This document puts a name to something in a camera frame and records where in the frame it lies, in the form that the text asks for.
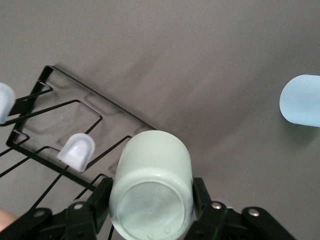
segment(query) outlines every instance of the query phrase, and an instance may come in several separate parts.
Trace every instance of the bolt head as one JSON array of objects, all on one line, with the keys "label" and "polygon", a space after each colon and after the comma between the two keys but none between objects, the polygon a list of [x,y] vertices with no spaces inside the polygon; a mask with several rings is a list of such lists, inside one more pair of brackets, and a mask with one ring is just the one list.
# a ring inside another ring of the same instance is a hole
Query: bolt head
[{"label": "bolt head", "polygon": [[257,210],[253,209],[253,208],[250,208],[248,212],[253,217],[259,217],[259,215],[260,215],[260,213]]},{"label": "bolt head", "polygon": [[218,202],[213,202],[213,203],[211,204],[211,206],[212,206],[214,209],[221,209],[221,208],[222,208],[221,204],[218,203]]}]

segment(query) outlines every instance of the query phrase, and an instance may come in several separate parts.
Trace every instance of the cup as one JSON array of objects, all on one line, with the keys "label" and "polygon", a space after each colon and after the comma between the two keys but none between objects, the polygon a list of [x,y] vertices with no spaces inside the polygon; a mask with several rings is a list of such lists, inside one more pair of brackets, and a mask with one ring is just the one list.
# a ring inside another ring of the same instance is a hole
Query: cup
[{"label": "cup", "polygon": [[320,76],[300,75],[283,88],[280,111],[293,124],[320,127]]},{"label": "cup", "polygon": [[109,199],[111,221],[126,240],[175,240],[193,213],[192,169],[185,145],[158,130],[124,147]]}]

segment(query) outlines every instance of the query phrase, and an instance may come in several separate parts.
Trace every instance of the gray table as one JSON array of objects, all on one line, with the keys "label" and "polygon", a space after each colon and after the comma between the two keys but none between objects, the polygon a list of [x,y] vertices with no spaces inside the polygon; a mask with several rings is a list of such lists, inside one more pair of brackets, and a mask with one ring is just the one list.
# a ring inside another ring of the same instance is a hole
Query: gray table
[{"label": "gray table", "polygon": [[[284,120],[279,97],[292,78],[320,75],[319,12],[291,0],[3,1],[0,81],[22,97],[46,64],[73,73],[179,137],[213,199],[260,206],[317,240],[320,132]],[[21,215],[56,175],[29,161],[1,179],[0,207]],[[57,212],[81,189],[63,178],[41,205]]]}]

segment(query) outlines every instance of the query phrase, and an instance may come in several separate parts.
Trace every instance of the white rubber tip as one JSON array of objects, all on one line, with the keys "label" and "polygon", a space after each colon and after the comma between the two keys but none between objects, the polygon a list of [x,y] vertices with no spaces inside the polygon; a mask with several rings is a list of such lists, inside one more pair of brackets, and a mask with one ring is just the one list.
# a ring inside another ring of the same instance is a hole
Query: white rubber tip
[{"label": "white rubber tip", "polygon": [[8,85],[0,82],[0,124],[6,122],[11,108],[15,104],[15,92]]},{"label": "white rubber tip", "polygon": [[93,139],[87,134],[76,133],[68,139],[57,158],[82,173],[86,170],[94,151],[95,142]]}]

